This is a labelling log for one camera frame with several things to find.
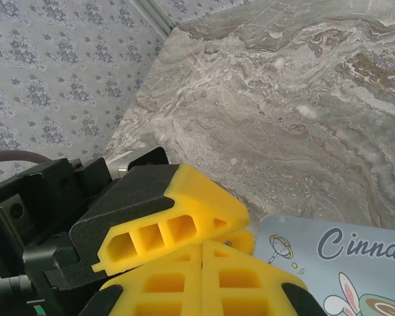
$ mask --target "yellow foam pad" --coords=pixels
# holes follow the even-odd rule
[[[174,200],[172,208],[109,229],[93,271],[124,272],[249,224],[242,202],[189,165],[179,166],[164,196]]]
[[[236,232],[216,237],[213,240],[240,250],[248,255],[253,255],[255,251],[255,238],[248,230],[237,230]]]
[[[282,290],[298,277],[214,241],[203,242],[202,315],[298,316]]]
[[[110,316],[297,316],[281,288],[296,276],[212,240],[189,245],[105,283],[123,293]]]
[[[101,287],[123,287],[110,316],[200,316],[201,265],[201,246],[189,245],[116,276]]]

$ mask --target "gray marble slab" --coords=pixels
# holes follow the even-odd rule
[[[245,201],[395,229],[395,0],[256,1],[174,29],[107,148]]]

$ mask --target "wall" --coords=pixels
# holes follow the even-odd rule
[[[101,156],[162,44],[123,0],[0,0],[0,149]]]

